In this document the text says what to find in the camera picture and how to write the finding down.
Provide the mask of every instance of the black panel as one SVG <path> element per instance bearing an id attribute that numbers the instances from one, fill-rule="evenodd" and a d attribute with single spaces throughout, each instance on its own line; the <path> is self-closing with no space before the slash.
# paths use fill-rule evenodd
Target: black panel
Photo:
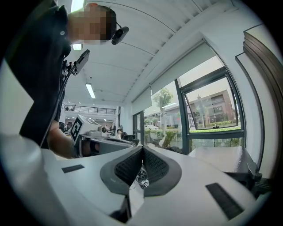
<path id="1" fill-rule="evenodd" d="M 144 151 L 144 162 L 148 170 L 149 182 L 154 183 L 164 177 L 169 171 L 169 165 L 150 151 Z"/>
<path id="2" fill-rule="evenodd" d="M 165 195 L 180 181 L 180 165 L 148 146 L 143 147 L 143 155 L 143 165 L 149 179 L 149 186 L 144 189 L 144 197 Z"/>
<path id="3" fill-rule="evenodd" d="M 218 183 L 206 185 L 206 188 L 229 220 L 244 211 Z"/>
<path id="4" fill-rule="evenodd" d="M 63 170 L 64 173 L 69 173 L 69 172 L 72 172 L 72 171 L 80 170 L 82 168 L 84 168 L 83 165 L 75 165 L 75 166 L 64 167 L 64 168 L 62 168 L 62 170 Z"/>
<path id="5" fill-rule="evenodd" d="M 127 185 L 131 186 L 137 173 L 142 167 L 142 152 L 138 151 L 118 163 L 114 168 L 114 173 Z"/>
<path id="6" fill-rule="evenodd" d="M 100 170 L 100 178 L 111 192 L 127 196 L 141 167 L 142 146 L 133 147 L 127 154 L 107 162 Z"/>

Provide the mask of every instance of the black shirt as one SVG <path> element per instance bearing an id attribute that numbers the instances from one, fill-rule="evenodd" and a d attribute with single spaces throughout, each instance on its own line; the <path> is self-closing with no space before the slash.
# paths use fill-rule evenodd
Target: black shirt
<path id="1" fill-rule="evenodd" d="M 50 120 L 59 121 L 64 96 L 55 106 L 62 85 L 62 62 L 71 51 L 67 40 L 68 13 L 64 6 L 47 10 L 22 36 L 8 62 L 34 103 L 20 134 L 40 144 Z"/>

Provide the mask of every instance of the window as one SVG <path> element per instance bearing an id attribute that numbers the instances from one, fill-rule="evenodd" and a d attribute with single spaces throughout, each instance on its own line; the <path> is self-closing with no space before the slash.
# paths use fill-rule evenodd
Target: window
<path id="1" fill-rule="evenodd" d="M 227 78 L 203 86 L 186 94 L 189 110 L 194 118 L 190 132 L 238 127 L 237 107 Z"/>
<path id="2" fill-rule="evenodd" d="M 139 143 L 144 143 L 143 111 L 133 115 L 133 134 Z"/>
<path id="3" fill-rule="evenodd" d="M 213 57 L 177 79 L 187 110 L 188 152 L 199 146 L 245 145 L 239 97 L 226 68 L 217 61 Z"/>
<path id="4" fill-rule="evenodd" d="M 143 111 L 143 144 L 152 149 L 189 154 L 199 146 L 245 145 L 241 102 L 217 56 L 153 93 L 151 101 Z"/>
<path id="5" fill-rule="evenodd" d="M 151 96 L 145 109 L 145 145 L 182 153 L 182 124 L 175 81 Z"/>

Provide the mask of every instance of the headset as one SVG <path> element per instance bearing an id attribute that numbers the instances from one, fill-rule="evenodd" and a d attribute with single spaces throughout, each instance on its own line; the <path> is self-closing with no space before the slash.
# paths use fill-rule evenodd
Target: headset
<path id="1" fill-rule="evenodd" d="M 123 40 L 123 38 L 125 37 L 125 35 L 129 32 L 129 28 L 127 26 L 121 27 L 117 22 L 116 24 L 120 27 L 120 29 L 118 29 L 117 31 L 115 31 L 113 37 L 112 37 L 112 41 L 111 43 L 113 45 L 118 44 L 120 41 Z"/>

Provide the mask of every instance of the black slot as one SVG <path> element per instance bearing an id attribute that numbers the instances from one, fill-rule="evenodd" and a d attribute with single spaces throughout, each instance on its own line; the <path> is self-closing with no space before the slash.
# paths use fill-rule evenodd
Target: black slot
<path id="1" fill-rule="evenodd" d="M 83 165 L 75 165 L 75 166 L 64 167 L 64 168 L 62 168 L 62 170 L 63 170 L 64 173 L 69 173 L 69 172 L 72 172 L 72 171 L 80 170 L 82 168 L 84 168 Z"/>
<path id="2" fill-rule="evenodd" d="M 229 220 L 244 211 L 218 183 L 206 185 L 206 188 Z"/>

